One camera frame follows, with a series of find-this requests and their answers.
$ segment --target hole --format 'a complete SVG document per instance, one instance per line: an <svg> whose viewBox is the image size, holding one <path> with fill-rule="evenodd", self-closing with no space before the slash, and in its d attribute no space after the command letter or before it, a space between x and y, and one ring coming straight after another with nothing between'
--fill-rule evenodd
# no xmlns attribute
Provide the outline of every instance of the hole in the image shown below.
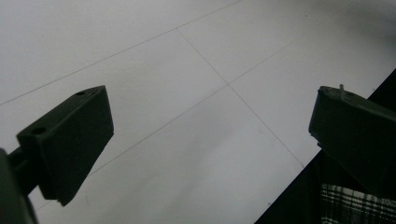
<svg viewBox="0 0 396 224"><path fill-rule="evenodd" d="M32 134L41 134L44 133L47 129L46 128L36 128L32 130Z"/></svg>

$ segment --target white surface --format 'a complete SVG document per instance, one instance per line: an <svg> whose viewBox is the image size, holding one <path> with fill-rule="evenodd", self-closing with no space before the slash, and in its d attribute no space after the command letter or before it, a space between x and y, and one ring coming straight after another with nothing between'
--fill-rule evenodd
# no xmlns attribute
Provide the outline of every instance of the white surface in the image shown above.
<svg viewBox="0 0 396 224"><path fill-rule="evenodd" d="M229 88L93 174L46 223L253 223L302 170Z"/></svg>
<svg viewBox="0 0 396 224"><path fill-rule="evenodd" d="M253 223L318 152L319 86L367 97L396 67L394 12L389 0L3 1L0 147L106 85L115 135L66 208L30 195L42 223Z"/></svg>

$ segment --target plaid shirt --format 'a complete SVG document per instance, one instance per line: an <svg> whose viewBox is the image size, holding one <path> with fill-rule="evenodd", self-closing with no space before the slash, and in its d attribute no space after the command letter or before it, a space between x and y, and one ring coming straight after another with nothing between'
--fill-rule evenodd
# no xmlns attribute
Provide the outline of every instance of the plaid shirt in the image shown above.
<svg viewBox="0 0 396 224"><path fill-rule="evenodd" d="M320 191L321 223L396 223L396 201L353 189L323 184Z"/></svg>

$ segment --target black and white plaid cloth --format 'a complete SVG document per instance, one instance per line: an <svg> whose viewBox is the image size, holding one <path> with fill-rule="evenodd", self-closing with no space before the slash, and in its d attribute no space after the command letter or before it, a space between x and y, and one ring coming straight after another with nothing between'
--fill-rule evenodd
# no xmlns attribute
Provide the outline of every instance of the black and white plaid cloth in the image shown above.
<svg viewBox="0 0 396 224"><path fill-rule="evenodd" d="M321 223L396 223L396 201L334 185L321 186Z"/></svg>

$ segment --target plaid fabric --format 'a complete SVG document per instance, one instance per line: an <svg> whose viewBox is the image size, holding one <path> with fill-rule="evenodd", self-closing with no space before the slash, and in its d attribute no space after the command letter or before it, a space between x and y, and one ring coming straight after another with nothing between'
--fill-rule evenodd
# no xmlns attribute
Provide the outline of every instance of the plaid fabric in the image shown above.
<svg viewBox="0 0 396 224"><path fill-rule="evenodd" d="M323 184L320 191L321 223L396 223L396 201L352 189Z"/></svg>

